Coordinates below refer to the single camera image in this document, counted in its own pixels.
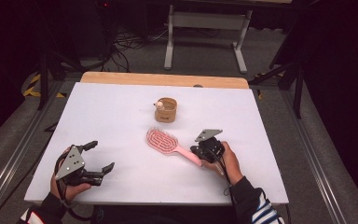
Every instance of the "person's hand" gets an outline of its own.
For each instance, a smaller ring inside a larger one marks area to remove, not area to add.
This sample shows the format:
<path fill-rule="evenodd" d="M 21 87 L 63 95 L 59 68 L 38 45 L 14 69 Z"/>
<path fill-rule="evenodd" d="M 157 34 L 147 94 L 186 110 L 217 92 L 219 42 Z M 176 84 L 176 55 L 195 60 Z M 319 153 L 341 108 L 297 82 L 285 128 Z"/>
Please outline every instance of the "person's hand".
<path fill-rule="evenodd" d="M 57 189 L 57 182 L 56 182 L 56 179 L 55 179 L 55 175 L 53 173 L 53 176 L 51 177 L 51 181 L 50 181 L 50 192 L 56 196 L 57 198 L 60 199 L 60 193 L 58 192 L 58 189 Z M 81 185 L 78 185 L 78 186 L 65 186 L 65 184 L 61 181 L 61 187 L 66 187 L 66 191 L 63 191 L 65 192 L 65 200 L 70 203 L 77 194 L 81 193 L 81 192 L 84 192 L 88 189 L 91 188 L 91 184 L 87 184 L 87 183 L 84 183 L 84 184 L 81 184 Z"/>
<path fill-rule="evenodd" d="M 222 163 L 224 160 L 224 164 L 226 165 L 226 170 L 228 174 L 228 178 L 231 182 L 231 185 L 237 184 L 238 181 L 240 181 L 243 178 L 243 175 L 241 173 L 240 164 L 238 162 L 237 156 L 235 153 L 231 150 L 230 146 L 227 142 L 221 142 L 223 147 L 225 148 L 225 153 L 222 157 Z M 221 172 L 219 171 L 220 165 L 216 161 L 215 163 L 209 163 L 207 161 L 202 161 L 202 164 L 211 170 L 216 171 L 219 175 L 221 175 Z"/>

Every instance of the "striped sleeve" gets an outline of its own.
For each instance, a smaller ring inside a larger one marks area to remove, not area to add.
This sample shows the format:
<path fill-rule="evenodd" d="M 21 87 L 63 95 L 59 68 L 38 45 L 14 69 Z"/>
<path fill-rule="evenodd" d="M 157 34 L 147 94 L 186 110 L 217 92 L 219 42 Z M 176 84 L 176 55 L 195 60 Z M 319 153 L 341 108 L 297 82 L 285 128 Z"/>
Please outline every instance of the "striped sleeve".
<path fill-rule="evenodd" d="M 240 224 L 283 224 L 262 189 L 255 189 L 244 177 L 231 188 Z"/>

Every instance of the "metal frame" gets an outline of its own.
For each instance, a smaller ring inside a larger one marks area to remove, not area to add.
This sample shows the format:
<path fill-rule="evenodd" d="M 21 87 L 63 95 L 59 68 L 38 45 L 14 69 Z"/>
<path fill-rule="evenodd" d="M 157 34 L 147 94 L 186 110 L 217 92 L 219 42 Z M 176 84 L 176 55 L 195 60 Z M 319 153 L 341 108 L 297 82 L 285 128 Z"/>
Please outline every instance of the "metal frame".
<path fill-rule="evenodd" d="M 57 93 L 59 92 L 62 86 L 62 82 L 54 82 L 51 86 L 51 90 L 49 93 L 49 99 L 46 101 L 45 106 L 41 110 L 36 111 L 30 126 L 28 127 L 27 131 L 25 132 L 24 136 L 20 140 L 19 144 L 17 145 L 16 149 L 14 150 L 12 156 L 7 162 L 7 165 L 3 169 L 0 174 L 0 200 L 5 193 L 11 179 L 13 178 L 14 174 L 16 173 L 17 169 L 20 166 L 22 158 L 24 157 L 25 153 L 27 152 L 28 148 L 30 147 L 35 132 L 39 127 L 39 123 L 41 122 L 42 118 L 45 116 L 48 108 L 51 105 L 52 99 L 55 98 Z"/>
<path fill-rule="evenodd" d="M 252 10 L 248 10 L 246 15 L 220 15 L 208 13 L 174 12 L 173 5 L 170 5 L 168 16 L 168 43 L 165 53 L 164 69 L 172 68 L 173 55 L 173 27 L 193 27 L 193 28 L 211 28 L 240 30 L 237 42 L 232 43 L 240 72 L 247 73 L 245 61 L 242 56 L 241 48 L 249 22 L 252 17 Z"/>
<path fill-rule="evenodd" d="M 298 134 L 302 140 L 305 157 L 310 164 L 310 169 L 312 170 L 316 183 L 318 184 L 319 191 L 322 193 L 327 210 L 333 222 L 335 224 L 347 224 L 344 214 L 339 207 L 336 196 L 334 195 L 333 189 L 331 188 L 331 184 L 326 174 L 324 173 L 324 169 L 318 160 L 318 157 L 308 137 L 308 134 L 301 122 L 301 119 L 296 116 L 295 110 L 291 107 L 293 99 L 289 91 L 281 91 L 281 94 L 286 104 L 286 107 L 288 108 L 288 111 L 292 117 L 292 120 L 296 126 Z"/>

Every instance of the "table surface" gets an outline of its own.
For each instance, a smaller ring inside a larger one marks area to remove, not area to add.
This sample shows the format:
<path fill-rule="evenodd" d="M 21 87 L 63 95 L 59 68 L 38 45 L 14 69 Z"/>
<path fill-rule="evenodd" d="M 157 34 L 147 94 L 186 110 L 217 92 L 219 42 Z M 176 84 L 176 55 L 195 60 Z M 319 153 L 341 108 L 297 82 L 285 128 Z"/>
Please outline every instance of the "table surface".
<path fill-rule="evenodd" d="M 152 84 L 140 84 L 146 80 Z M 174 86 L 176 80 L 185 86 Z M 237 87 L 207 87 L 223 85 L 222 80 Z M 192 88 L 194 84 L 204 88 Z M 197 145 L 195 138 L 203 129 L 222 129 L 216 138 L 229 142 L 253 185 L 263 188 L 272 203 L 288 203 L 254 94 L 245 84 L 243 78 L 84 74 L 74 86 L 25 201 L 43 201 L 55 161 L 65 148 L 97 140 L 96 148 L 82 153 L 85 168 L 101 171 L 111 162 L 115 167 L 100 187 L 78 195 L 80 203 L 230 205 L 223 178 L 178 153 L 164 155 L 146 143 L 147 130 L 158 127 L 185 149 Z M 154 119 L 153 103 L 161 97 L 178 102 L 175 122 Z"/>

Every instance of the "dark background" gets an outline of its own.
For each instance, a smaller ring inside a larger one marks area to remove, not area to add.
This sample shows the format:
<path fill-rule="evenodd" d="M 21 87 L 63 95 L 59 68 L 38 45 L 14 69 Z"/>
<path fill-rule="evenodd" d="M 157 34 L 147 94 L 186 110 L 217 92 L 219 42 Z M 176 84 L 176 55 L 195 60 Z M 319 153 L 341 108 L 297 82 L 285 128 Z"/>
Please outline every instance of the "dark background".
<path fill-rule="evenodd" d="M 49 38 L 43 40 L 46 46 L 74 60 L 104 54 L 105 44 L 108 44 L 103 42 L 106 32 L 112 32 L 109 30 L 111 24 L 108 29 L 106 24 L 96 19 L 102 15 L 97 7 L 89 13 L 89 22 L 83 22 L 84 26 L 79 28 L 81 23 L 76 22 L 76 12 L 68 12 L 71 8 L 65 7 L 68 2 L 37 2 L 43 7 L 36 7 L 34 1 L 0 1 L 0 126 L 22 103 L 21 86 L 38 69 L 42 41 L 38 32 L 48 32 L 46 36 Z M 93 6 L 90 1 L 83 3 L 74 7 L 76 11 L 85 9 L 82 6 Z M 133 18 L 145 20 L 143 23 L 125 21 L 135 32 L 145 35 L 165 22 L 166 7 L 132 7 L 136 15 L 142 14 L 142 17 Z M 121 18 L 134 13 L 125 12 L 124 6 L 122 9 Z M 309 57 L 302 64 L 305 82 L 341 159 L 358 187 L 358 1 L 322 1 L 315 9 L 321 13 L 303 14 L 296 21 L 293 14 L 255 11 L 251 26 L 257 29 L 282 28 L 288 32 L 288 27 L 296 22 L 277 55 L 276 64 L 290 62 L 304 45 L 312 42 Z M 82 28 L 97 35 L 76 39 Z"/>

